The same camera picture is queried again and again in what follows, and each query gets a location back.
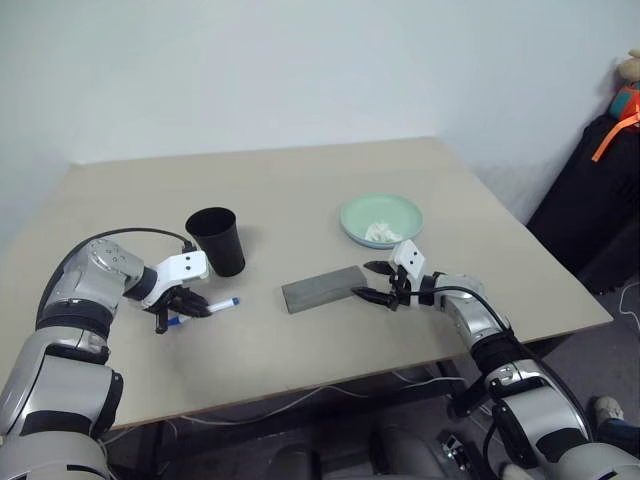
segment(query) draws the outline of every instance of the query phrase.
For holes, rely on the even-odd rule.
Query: light green plate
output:
[[[369,225],[389,224],[402,240],[392,243],[365,240]],[[415,237],[422,230],[422,213],[410,200],[399,195],[370,193],[347,202],[340,213],[342,228],[353,240],[371,248],[393,248],[401,241]]]

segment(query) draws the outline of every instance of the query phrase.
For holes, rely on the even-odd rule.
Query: table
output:
[[[601,324],[610,316],[438,140],[220,153],[73,166],[18,235],[0,276],[0,381],[33,330],[38,299],[64,254],[86,236],[125,226],[184,232],[203,207],[236,212],[247,266],[198,291],[238,308],[154,333],[152,315],[126,301],[109,338],[109,365],[125,389],[116,425],[149,422],[285,391],[335,383],[465,352],[440,313],[393,313],[352,297],[287,313],[280,286],[388,251],[351,241],[343,202],[366,192],[413,200],[424,215],[415,242],[434,270],[485,284],[522,341]],[[181,244],[151,234],[117,241],[155,264]],[[388,288],[368,274],[370,285]]]

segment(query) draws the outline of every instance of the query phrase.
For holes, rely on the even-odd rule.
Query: black plastic cup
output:
[[[185,228],[206,253],[218,275],[232,277],[244,269],[236,216],[231,210],[205,208],[191,215]]]

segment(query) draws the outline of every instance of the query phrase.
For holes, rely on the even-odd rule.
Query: sneaker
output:
[[[527,472],[512,463],[504,466],[500,478],[502,480],[533,480]]]
[[[593,404],[593,409],[596,414],[596,424],[598,427],[610,418],[624,420],[624,412],[615,398],[600,397]]]

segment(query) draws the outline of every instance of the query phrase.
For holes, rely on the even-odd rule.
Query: blue marker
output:
[[[223,302],[214,303],[213,305],[209,305],[209,311],[211,313],[219,312],[220,310],[226,310],[227,308],[233,308],[237,304],[240,303],[240,299],[238,297],[230,298],[229,300],[225,300]],[[187,320],[191,320],[193,317],[187,317],[185,315],[178,315],[177,317],[173,317],[169,319],[169,326],[172,325],[182,325]]]

